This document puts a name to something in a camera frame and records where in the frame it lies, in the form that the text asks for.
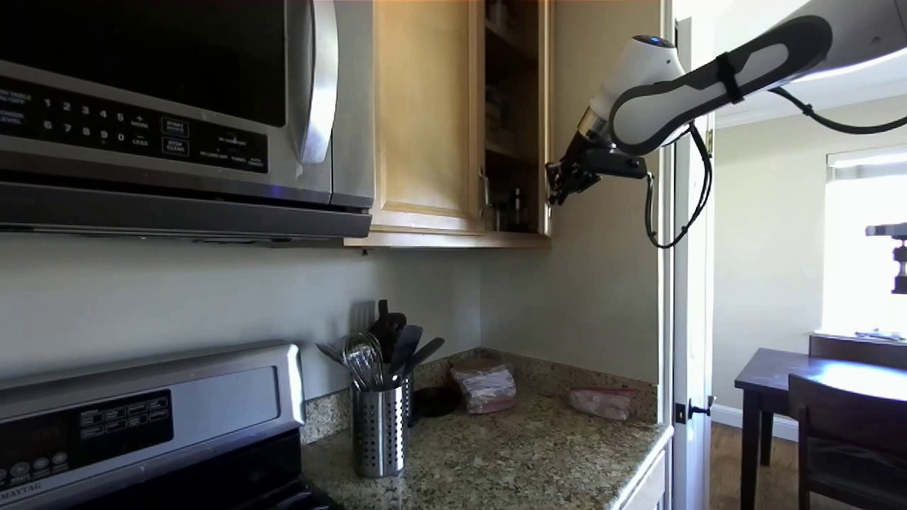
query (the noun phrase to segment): oven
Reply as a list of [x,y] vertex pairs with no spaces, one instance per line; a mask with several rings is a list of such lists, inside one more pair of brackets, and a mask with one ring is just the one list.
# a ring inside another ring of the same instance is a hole
[[0,388],[0,507],[340,507],[303,475],[296,346]]

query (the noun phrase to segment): wooden cabinet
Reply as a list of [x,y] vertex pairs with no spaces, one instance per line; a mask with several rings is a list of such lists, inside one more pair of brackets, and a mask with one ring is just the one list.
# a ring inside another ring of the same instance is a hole
[[347,247],[525,247],[546,231],[546,3],[377,0],[377,196]]

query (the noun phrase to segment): white wall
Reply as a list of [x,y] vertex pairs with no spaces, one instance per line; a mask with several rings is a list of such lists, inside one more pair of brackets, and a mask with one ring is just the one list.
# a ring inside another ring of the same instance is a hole
[[[907,112],[907,96],[828,112],[887,120]],[[787,116],[717,130],[714,140],[714,397],[739,408],[746,358],[757,347],[804,351],[819,326],[824,154],[907,143],[907,130],[839,135]]]
[[[177,347],[340,343],[387,296],[445,351],[481,340],[479,258],[0,234],[0,380]],[[305,347],[305,397],[345,384]]]
[[[556,154],[631,34],[658,34],[658,0],[559,0]],[[552,214],[552,247],[485,262],[485,332],[495,347],[658,381],[658,251],[644,184],[604,179]]]

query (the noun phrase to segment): stove control panel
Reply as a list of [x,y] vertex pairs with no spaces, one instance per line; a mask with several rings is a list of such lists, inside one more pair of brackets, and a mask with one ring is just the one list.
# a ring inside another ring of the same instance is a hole
[[169,438],[169,390],[0,422],[0,504],[20,485]]
[[0,77],[0,135],[265,173],[265,135]]

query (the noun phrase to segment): microwave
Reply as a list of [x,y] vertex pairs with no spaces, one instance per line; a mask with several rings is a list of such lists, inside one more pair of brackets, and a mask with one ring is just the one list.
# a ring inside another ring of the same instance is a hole
[[367,0],[4,0],[0,230],[340,241],[373,196]]

